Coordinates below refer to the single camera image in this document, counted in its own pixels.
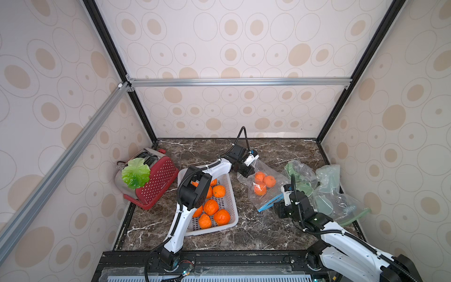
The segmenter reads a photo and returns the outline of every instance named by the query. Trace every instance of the clear plastic bag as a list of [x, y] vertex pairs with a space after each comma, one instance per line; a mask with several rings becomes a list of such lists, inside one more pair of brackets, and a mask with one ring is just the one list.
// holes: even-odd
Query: clear plastic bag
[[[245, 184], [248, 187], [249, 200], [255, 206], [255, 208], [261, 212], [274, 205], [283, 199], [283, 193], [281, 187], [290, 183], [290, 180], [273, 170], [265, 163], [257, 159], [250, 164], [255, 169], [255, 173], [245, 178], [241, 174], [237, 173], [237, 179], [239, 182]], [[262, 173], [266, 176], [272, 176], [274, 179], [268, 178], [267, 180], [260, 181]]]
[[320, 185], [313, 190], [313, 207], [341, 226], [363, 217], [370, 209], [353, 197], [340, 194], [340, 165], [326, 165], [316, 170]]
[[310, 196], [313, 189], [318, 185], [318, 179], [308, 165], [301, 163], [298, 160], [289, 161], [282, 171], [283, 176], [291, 179], [291, 175], [295, 175], [296, 190], [304, 191], [307, 196]]

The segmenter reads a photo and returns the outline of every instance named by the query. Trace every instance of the green lettuce leaf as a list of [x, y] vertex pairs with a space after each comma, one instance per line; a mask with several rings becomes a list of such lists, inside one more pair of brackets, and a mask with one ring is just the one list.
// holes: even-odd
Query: green lettuce leaf
[[122, 180], [130, 189], [143, 187], [149, 181], [150, 168], [144, 164], [142, 157], [137, 157], [128, 162], [122, 170]]

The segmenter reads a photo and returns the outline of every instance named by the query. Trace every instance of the orange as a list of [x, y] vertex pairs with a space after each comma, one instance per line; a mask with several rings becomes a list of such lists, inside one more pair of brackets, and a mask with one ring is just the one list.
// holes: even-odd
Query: orange
[[200, 206], [200, 208], [198, 208], [198, 209], [194, 212], [193, 217], [199, 217], [199, 216], [202, 214], [202, 212], [203, 212], [203, 206]]
[[263, 196], [266, 194], [266, 184], [265, 182], [257, 182], [254, 184], [254, 193], [258, 196]]
[[225, 209], [219, 210], [215, 215], [213, 216], [213, 219], [216, 221], [216, 223], [220, 225], [225, 225], [229, 223], [230, 221], [230, 214]]
[[212, 187], [210, 186], [208, 188], [207, 199], [210, 199], [212, 196], [213, 196], [213, 190], [212, 190]]
[[272, 188], [276, 185], [276, 179], [271, 175], [266, 176], [263, 182], [265, 182], [266, 187], [268, 188]]
[[206, 214], [208, 215], [213, 215], [215, 214], [219, 209], [219, 205], [218, 203], [213, 200], [210, 199], [208, 200], [204, 205], [203, 205], [203, 210], [205, 211]]
[[255, 174], [255, 182], [262, 182], [263, 179], [265, 179], [265, 176], [266, 175], [263, 172], [261, 172], [261, 171], [257, 172]]
[[226, 195], [226, 188], [222, 185], [213, 187], [213, 196], [216, 198], [222, 198]]
[[212, 220], [210, 219], [210, 217], [206, 214], [201, 215], [199, 219], [199, 227], [202, 229], [207, 229], [210, 228], [211, 226]]

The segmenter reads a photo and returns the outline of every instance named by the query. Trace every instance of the patterned wallpaper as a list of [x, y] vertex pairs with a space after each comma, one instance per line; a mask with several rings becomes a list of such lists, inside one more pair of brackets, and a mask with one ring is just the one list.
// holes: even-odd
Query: patterned wallpaper
[[130, 76], [350, 76], [391, 0], [97, 0]]
[[137, 88], [157, 137], [318, 136], [344, 86]]
[[369, 242], [451, 277], [451, 0], [414, 0], [323, 146], [344, 190], [372, 209]]
[[115, 163], [151, 144], [144, 132], [125, 96], [3, 263], [1, 282], [91, 281], [127, 210]]
[[[0, 229], [118, 84], [77, 0], [0, 4]], [[88, 282], [125, 202], [113, 163], [149, 144], [123, 98], [0, 268], [1, 282]]]
[[0, 227], [118, 84], [76, 0], [2, 1]]

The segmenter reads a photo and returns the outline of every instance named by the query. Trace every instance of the black metal frame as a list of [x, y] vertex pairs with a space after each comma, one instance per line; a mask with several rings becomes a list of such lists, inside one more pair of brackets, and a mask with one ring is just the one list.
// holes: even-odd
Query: black metal frame
[[331, 114], [326, 120], [326, 123], [324, 124], [323, 128], [321, 129], [317, 141], [318, 143], [321, 143], [324, 140], [324, 137], [326, 136], [327, 132], [329, 131], [330, 127], [334, 123], [335, 119], [337, 118], [338, 114], [340, 113], [341, 109], [345, 105], [346, 100], [348, 99], [349, 95], [355, 88], [356, 84], [359, 82], [360, 77], [363, 75], [366, 67], [368, 66], [369, 62], [373, 58], [374, 54], [376, 53], [377, 49], [379, 48], [382, 40], [384, 39], [385, 35], [387, 34], [388, 30], [390, 29], [391, 24], [396, 19], [399, 11], [401, 10], [402, 6], [404, 5], [406, 0], [393, 0], [390, 7], [388, 8], [387, 13], [385, 14], [384, 18], [382, 19], [381, 23], [379, 24], [379, 27], [376, 30], [376, 33], [374, 34], [373, 38], [371, 39], [367, 49], [365, 50], [364, 54], [362, 55], [362, 58], [360, 59], [359, 63], [357, 64], [357, 67], [355, 68], [354, 72], [352, 73], [352, 82], [349, 85], [348, 88], [345, 88], [343, 92], [340, 95], [340, 98], [338, 98], [337, 103], [335, 104]]
[[122, 246], [124, 245], [125, 237], [127, 236], [127, 230], [129, 228], [130, 222], [132, 221], [133, 213], [135, 211], [136, 205], [130, 203], [127, 209], [127, 214], [125, 215], [124, 221], [120, 227], [119, 235], [114, 243], [113, 251], [122, 251]]
[[[83, 2], [86, 6], [86, 10], [91, 16], [92, 22], [96, 26], [97, 32], [99, 33], [99, 36], [103, 41], [103, 45], [105, 46], [106, 51], [108, 52], [111, 60], [113, 61], [113, 64], [119, 74], [120, 79], [122, 81], [128, 82], [127, 70], [125, 69], [122, 60], [120, 59], [119, 52], [117, 51], [116, 46], [114, 45], [113, 39], [111, 38], [110, 32], [108, 31], [108, 28], [105, 25], [105, 22], [103, 21], [102, 15], [100, 14], [100, 10], [97, 7], [96, 2], [94, 0], [83, 0]], [[143, 122], [144, 128], [147, 131], [147, 134], [149, 134], [152, 143], [156, 143], [157, 138], [155, 132], [153, 131], [150, 121], [147, 118], [146, 113], [144, 112], [144, 108], [141, 102], [139, 101], [138, 95], [136, 94], [133, 88], [132, 90], [133, 90], [132, 92], [129, 92], [130, 99], [132, 100], [136, 112], [138, 113], [139, 118]]]
[[[127, 71], [122, 63], [120, 55], [114, 45], [114, 42], [108, 32], [108, 28], [103, 21], [101, 13], [97, 7], [97, 4], [94, 0], [83, 0], [86, 9], [89, 15], [92, 18], [92, 21], [99, 33], [100, 38], [102, 39], [105, 48], [113, 61], [113, 64], [120, 76], [122, 81], [127, 81]], [[332, 126], [335, 118], [338, 116], [340, 110], [343, 108], [347, 98], [355, 88], [357, 82], [360, 77], [364, 73], [366, 67], [368, 66], [370, 60], [374, 56], [376, 50], [381, 44], [384, 36], [388, 32], [391, 24], [395, 20], [398, 15], [400, 9], [404, 5], [405, 0], [393, 0], [390, 8], [385, 14], [384, 18], [381, 21], [381, 24], [376, 30], [373, 38], [367, 49], [365, 50], [360, 62], [358, 63], [356, 69], [352, 74], [352, 82], [350, 86], [343, 91], [338, 99], [336, 105], [334, 106], [331, 114], [329, 115], [325, 125], [321, 129], [317, 138], [292, 138], [292, 139], [303, 139], [303, 140], [312, 140], [316, 141], [318, 148], [324, 161], [326, 164], [330, 164], [326, 154], [322, 148], [321, 142], [324, 140], [328, 130]], [[153, 143], [153, 149], [156, 149], [159, 143], [159, 139], [156, 137], [155, 132], [152, 129], [152, 126], [147, 118], [147, 115], [144, 112], [144, 108], [139, 101], [139, 98], [133, 90], [129, 92], [130, 99], [141, 118], [141, 121], [144, 125], [145, 130], [147, 131], [151, 141]], [[104, 252], [101, 257], [101, 260], [95, 270], [94, 276], [92, 278], [93, 282], [98, 281], [98, 278], [101, 275], [101, 272], [104, 268], [108, 267], [124, 267], [124, 266], [140, 266], [142, 267], [145, 264], [147, 256], [149, 255], [148, 251], [120, 251], [122, 249], [122, 245], [127, 234], [127, 229], [130, 224], [134, 209], [134, 204], [130, 204], [126, 218], [122, 224], [120, 235], [115, 242], [114, 251]], [[357, 222], [354, 222], [354, 227], [360, 236], [361, 239], [365, 240], [363, 237], [363, 233], [360, 229], [360, 226]], [[183, 251], [182, 257], [189, 258], [190, 260], [194, 260], [196, 262], [196, 267], [201, 268], [204, 266], [291, 266], [293, 271], [304, 271], [306, 274], [312, 274], [317, 278], [327, 277], [327, 271], [313, 272], [311, 271], [306, 263], [305, 263], [305, 253], [306, 250], [271, 250], [271, 251]], [[151, 257], [151, 269], [149, 272], [166, 274], [164, 269], [161, 267], [159, 260], [156, 257], [156, 254], [152, 254]]]
[[[305, 272], [313, 279], [329, 278], [330, 270], [323, 268], [313, 271], [307, 266], [306, 250], [238, 250], [238, 251], [182, 251], [180, 260], [194, 262], [193, 273], [202, 273], [211, 267], [281, 267], [291, 268], [292, 272]], [[97, 282], [105, 268], [143, 267], [149, 258], [148, 272], [168, 275], [157, 252], [123, 251], [104, 252], [92, 277]], [[184, 268], [179, 267], [171, 274], [180, 275]]]

